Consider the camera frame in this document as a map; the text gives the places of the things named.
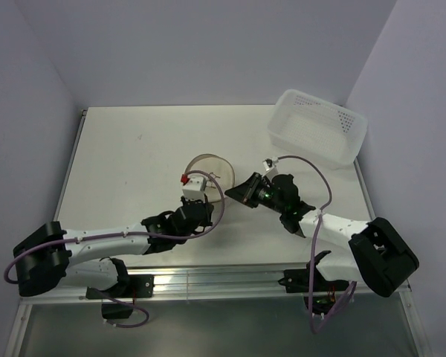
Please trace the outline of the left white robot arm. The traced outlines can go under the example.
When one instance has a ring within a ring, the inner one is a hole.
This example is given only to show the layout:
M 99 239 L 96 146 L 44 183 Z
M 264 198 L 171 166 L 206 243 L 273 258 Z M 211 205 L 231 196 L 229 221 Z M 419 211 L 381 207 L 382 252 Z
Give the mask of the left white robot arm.
M 11 264 L 22 297 L 57 286 L 84 286 L 112 297 L 125 295 L 130 277 L 122 255 L 159 254 L 204 233 L 212 226 L 213 205 L 183 198 L 182 205 L 134 225 L 101 231 L 73 231 L 60 222 L 45 223 L 13 249 Z

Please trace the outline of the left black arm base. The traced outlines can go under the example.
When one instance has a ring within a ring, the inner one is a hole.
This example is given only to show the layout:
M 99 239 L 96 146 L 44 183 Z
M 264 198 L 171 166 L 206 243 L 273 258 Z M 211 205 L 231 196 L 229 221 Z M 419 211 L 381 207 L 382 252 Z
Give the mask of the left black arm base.
M 87 300 L 101 300 L 101 315 L 105 323 L 119 328 L 135 328 L 146 324 L 149 313 L 137 305 L 140 298 L 150 298 L 153 294 L 154 276 L 151 274 L 129 275 L 123 282 L 119 282 L 107 290 L 100 291 L 88 287 L 85 298 Z M 143 315 L 139 323 L 125 324 L 133 312 Z

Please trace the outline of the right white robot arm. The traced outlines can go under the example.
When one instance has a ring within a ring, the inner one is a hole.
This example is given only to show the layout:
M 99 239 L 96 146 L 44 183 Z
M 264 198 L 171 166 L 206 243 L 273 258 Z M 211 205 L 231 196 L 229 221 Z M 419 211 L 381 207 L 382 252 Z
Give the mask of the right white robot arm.
M 351 282 L 363 282 L 388 298 L 419 267 L 418 257 L 384 218 L 371 222 L 323 213 L 305 203 L 291 174 L 271 179 L 254 173 L 230 188 L 226 196 L 250 208 L 262 205 L 279 214 L 284 229 L 303 238 L 315 238 L 343 250 L 322 250 L 294 277 L 288 272 L 279 284 L 295 292 L 342 292 Z

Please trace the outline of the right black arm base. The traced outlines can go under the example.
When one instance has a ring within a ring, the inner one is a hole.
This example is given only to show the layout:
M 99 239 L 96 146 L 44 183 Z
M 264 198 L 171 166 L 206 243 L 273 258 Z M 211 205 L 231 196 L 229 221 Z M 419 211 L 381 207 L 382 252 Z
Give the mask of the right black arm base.
M 308 293 L 309 268 L 286 269 L 277 282 L 287 293 Z M 348 287 L 346 280 L 326 280 L 318 270 L 314 272 L 314 292 L 342 292 Z

